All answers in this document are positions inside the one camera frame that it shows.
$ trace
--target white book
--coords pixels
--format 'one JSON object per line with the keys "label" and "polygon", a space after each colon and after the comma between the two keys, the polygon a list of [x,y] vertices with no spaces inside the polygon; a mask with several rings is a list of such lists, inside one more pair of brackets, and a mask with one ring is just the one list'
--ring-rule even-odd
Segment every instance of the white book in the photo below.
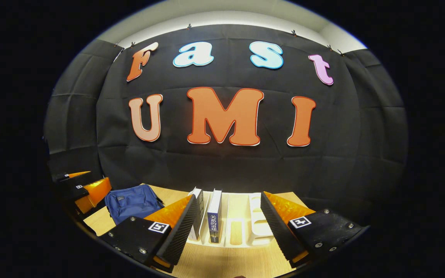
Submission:
{"label": "white book", "polygon": [[212,193],[211,202],[207,209],[207,219],[209,221],[209,232],[211,243],[219,243],[219,229],[221,227],[221,198],[223,192],[215,190]]}
{"label": "white book", "polygon": [[202,220],[204,218],[204,192],[199,188],[194,188],[188,196],[191,194],[195,195],[197,202],[198,202],[198,208],[199,213],[197,214],[195,221],[193,222],[193,225],[190,230],[189,239],[191,241],[197,241],[200,237],[200,229],[202,228]]}

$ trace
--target wooden table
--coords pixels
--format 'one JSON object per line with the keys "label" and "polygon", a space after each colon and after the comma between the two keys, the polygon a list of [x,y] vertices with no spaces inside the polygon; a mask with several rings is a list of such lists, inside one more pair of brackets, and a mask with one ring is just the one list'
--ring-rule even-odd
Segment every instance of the wooden table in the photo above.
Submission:
{"label": "wooden table", "polygon": [[[188,192],[170,190],[150,186],[157,196],[168,206],[179,199],[186,197]],[[293,193],[279,193],[280,197],[305,206]],[[107,208],[104,207],[84,220],[98,236],[101,236],[115,227]],[[295,269],[284,258],[276,240],[264,246],[250,248],[217,248],[187,243],[170,275],[179,278],[192,277],[222,277],[246,278],[275,277]]]}

